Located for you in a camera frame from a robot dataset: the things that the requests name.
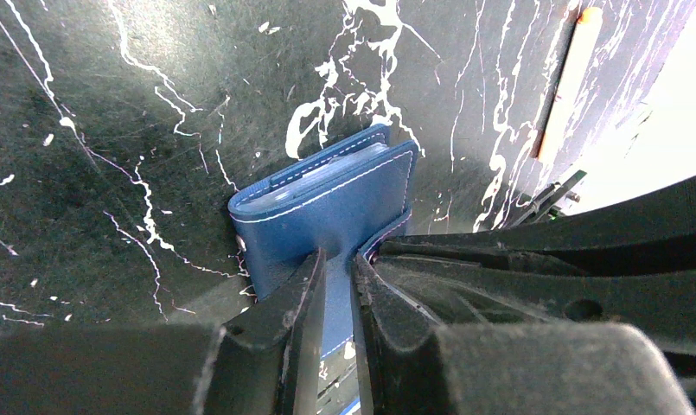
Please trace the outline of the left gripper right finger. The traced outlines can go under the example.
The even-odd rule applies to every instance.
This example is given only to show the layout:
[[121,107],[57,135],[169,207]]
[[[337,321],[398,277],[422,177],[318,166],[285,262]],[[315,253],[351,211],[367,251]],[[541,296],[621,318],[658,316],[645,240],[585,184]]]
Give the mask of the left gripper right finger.
[[694,414],[681,378],[619,323],[446,323],[363,257],[352,266],[366,414]]

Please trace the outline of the blue leather card holder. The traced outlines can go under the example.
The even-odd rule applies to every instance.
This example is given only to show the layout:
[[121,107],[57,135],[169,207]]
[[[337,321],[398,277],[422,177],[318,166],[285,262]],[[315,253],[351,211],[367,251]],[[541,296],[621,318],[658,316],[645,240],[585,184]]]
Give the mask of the blue leather card holder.
[[318,249],[327,255],[322,356],[353,335],[350,262],[379,238],[402,232],[420,155],[412,140],[392,145],[373,125],[238,191],[227,203],[258,299],[285,283]]

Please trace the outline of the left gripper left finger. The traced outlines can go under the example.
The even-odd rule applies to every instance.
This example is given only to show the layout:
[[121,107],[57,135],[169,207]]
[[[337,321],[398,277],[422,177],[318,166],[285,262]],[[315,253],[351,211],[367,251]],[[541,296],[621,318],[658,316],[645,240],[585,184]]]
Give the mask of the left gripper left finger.
[[313,414],[324,251],[221,325],[40,329],[0,341],[0,414]]

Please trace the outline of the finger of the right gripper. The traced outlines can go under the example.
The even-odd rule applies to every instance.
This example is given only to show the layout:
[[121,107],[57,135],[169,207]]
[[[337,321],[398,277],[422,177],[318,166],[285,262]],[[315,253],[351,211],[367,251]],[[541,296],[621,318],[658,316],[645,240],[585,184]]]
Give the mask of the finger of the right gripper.
[[667,352],[696,355],[696,270],[553,276],[399,255],[376,271],[441,322],[627,323]]
[[696,176],[652,193],[543,223],[386,240],[379,260],[458,260],[560,275],[696,270]]

